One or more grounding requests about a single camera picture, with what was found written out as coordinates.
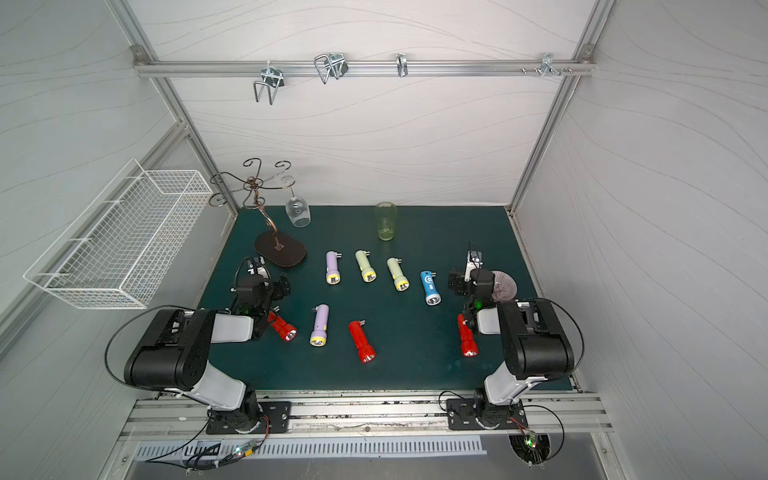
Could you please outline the blue flashlight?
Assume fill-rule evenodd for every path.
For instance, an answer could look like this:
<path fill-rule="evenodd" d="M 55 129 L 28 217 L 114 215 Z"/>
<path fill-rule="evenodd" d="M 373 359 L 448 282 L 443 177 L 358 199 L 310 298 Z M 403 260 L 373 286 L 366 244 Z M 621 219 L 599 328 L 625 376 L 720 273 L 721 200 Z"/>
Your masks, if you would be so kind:
<path fill-rule="evenodd" d="M 435 283 L 436 274 L 432 271 L 422 271 L 420 279 L 425 292 L 425 302 L 429 306 L 438 305 L 441 302 L 441 296 Z"/>

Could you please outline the pale green flashlight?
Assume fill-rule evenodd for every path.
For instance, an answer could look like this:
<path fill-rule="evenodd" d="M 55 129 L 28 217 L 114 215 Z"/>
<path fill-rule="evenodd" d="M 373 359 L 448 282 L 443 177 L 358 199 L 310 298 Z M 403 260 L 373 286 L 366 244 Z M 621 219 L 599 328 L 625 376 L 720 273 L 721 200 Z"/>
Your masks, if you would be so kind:
<path fill-rule="evenodd" d="M 361 277 L 365 283 L 371 283 L 377 278 L 377 274 L 369 261 L 370 252 L 366 250 L 357 250 L 354 254 L 359 266 Z"/>
<path fill-rule="evenodd" d="M 386 261 L 395 289 L 399 292 L 406 291 L 410 286 L 409 280 L 402 271 L 401 263 L 402 260 L 396 257 L 390 257 Z"/>

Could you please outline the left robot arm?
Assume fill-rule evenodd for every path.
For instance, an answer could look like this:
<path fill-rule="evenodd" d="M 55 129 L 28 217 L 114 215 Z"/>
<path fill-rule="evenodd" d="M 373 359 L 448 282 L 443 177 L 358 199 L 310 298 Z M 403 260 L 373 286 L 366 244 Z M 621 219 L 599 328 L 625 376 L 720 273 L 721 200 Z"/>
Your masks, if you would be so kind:
<path fill-rule="evenodd" d="M 255 389 L 215 367 L 209 356 L 214 344 L 261 339 L 278 320 L 273 303 L 288 296 L 291 286 L 284 274 L 271 279 L 256 273 L 240 280 L 233 292 L 235 302 L 229 310 L 155 308 L 118 381 L 206 405 L 210 433 L 267 430 L 271 419 Z"/>

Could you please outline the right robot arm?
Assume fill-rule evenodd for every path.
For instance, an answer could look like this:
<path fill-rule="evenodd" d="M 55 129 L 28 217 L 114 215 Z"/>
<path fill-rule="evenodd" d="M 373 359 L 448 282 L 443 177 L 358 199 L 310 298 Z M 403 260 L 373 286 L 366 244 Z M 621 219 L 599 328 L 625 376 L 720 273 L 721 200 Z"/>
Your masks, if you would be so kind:
<path fill-rule="evenodd" d="M 527 428 L 521 396 L 533 387 L 568 376 L 579 360 L 553 303 L 517 298 L 515 280 L 502 271 L 471 266 L 452 271 L 448 288 L 465 298 L 457 316 L 461 353 L 479 354 L 477 334 L 498 335 L 503 361 L 476 389 L 470 405 L 451 401 L 452 429 Z"/>

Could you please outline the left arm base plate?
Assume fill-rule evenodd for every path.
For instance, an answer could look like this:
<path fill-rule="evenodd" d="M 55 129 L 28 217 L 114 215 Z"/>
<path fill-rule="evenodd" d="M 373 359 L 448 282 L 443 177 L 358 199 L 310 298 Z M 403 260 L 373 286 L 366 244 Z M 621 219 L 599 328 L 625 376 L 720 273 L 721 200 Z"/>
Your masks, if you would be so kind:
<path fill-rule="evenodd" d="M 244 404 L 237 410 L 213 410 L 205 432 L 208 435 L 286 433 L 291 413 L 287 401 Z"/>

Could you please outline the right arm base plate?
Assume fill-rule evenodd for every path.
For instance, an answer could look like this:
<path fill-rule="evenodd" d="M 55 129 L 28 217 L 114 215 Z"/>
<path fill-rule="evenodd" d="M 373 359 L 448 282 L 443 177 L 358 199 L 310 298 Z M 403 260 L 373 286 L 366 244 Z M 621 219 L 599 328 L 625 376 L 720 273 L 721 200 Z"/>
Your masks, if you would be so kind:
<path fill-rule="evenodd" d="M 499 406 L 479 399 L 452 398 L 446 401 L 446 411 L 448 428 L 452 431 L 525 430 L 528 428 L 521 402 Z"/>

